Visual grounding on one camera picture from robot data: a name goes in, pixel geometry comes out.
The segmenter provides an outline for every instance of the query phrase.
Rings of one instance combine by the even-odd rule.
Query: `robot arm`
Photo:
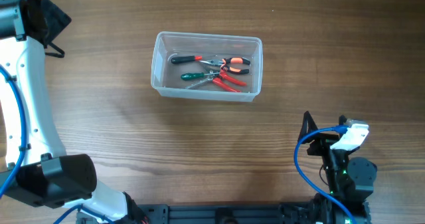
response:
[[[49,0],[0,1],[0,66],[17,87],[27,130],[26,134],[21,133],[15,95],[0,76],[8,167],[8,171],[0,173],[0,184],[6,185],[5,180],[16,165],[24,135],[28,149],[5,195],[33,207],[69,208],[84,204],[112,221],[139,223],[135,218],[141,220],[144,214],[137,206],[134,208],[134,201],[126,193],[98,181],[87,155],[67,156],[56,131],[44,78],[44,49],[69,22],[69,17]]]

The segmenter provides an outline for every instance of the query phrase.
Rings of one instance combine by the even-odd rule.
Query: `screwdriver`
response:
[[[212,74],[220,74],[219,72],[216,72],[216,73],[208,73],[208,74],[204,74],[203,72],[200,72],[200,73],[185,73],[185,74],[182,74],[181,76],[180,76],[180,78],[182,79],[182,80],[192,80],[192,79],[196,79],[196,78],[203,78],[203,77],[205,77],[206,75],[212,75]]]

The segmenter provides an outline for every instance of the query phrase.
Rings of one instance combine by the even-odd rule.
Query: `wooden tabletop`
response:
[[[379,167],[373,223],[425,221],[425,0],[52,1],[73,19],[55,40],[66,57],[46,58],[58,133],[137,203],[310,200],[292,158],[309,110],[322,128],[341,114],[369,123],[353,156]],[[161,31],[260,38],[261,93],[161,97],[150,85]],[[3,123],[0,140],[4,156]],[[321,159],[302,148],[299,160],[326,189]],[[63,211],[4,197],[0,223],[52,223]]]

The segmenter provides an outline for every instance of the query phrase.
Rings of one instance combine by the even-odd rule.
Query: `plastic bin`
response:
[[[180,76],[187,72],[206,72],[205,66],[199,62],[172,64],[174,56],[201,55],[213,56],[210,59],[244,57],[251,61],[246,64],[232,64],[235,68],[249,68],[249,74],[230,74],[244,81],[246,86],[237,86],[224,81],[242,92],[227,92],[212,82],[197,89],[185,89],[186,86],[200,81],[181,80]],[[203,100],[223,100],[251,102],[260,93],[263,56],[262,42],[255,37],[238,37],[229,35],[207,35],[194,33],[161,32],[157,36],[152,58],[151,85],[160,95],[175,98],[196,98]]]

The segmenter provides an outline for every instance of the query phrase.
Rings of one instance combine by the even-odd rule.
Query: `clear plastic container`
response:
[[[196,61],[183,64],[171,63],[171,58],[174,56],[189,55],[203,56],[207,59],[247,58],[251,61],[249,66],[231,64],[231,67],[249,68],[249,74],[228,73],[229,76],[244,81],[247,85],[237,86],[224,80],[224,83],[242,92],[227,92],[212,82],[205,83],[196,89],[185,89],[186,86],[202,79],[184,81],[180,78],[182,74],[206,72],[205,67],[208,67]],[[262,73],[263,52],[259,38],[164,31],[158,34],[153,50],[151,85],[160,95],[167,97],[251,102],[260,93]]]

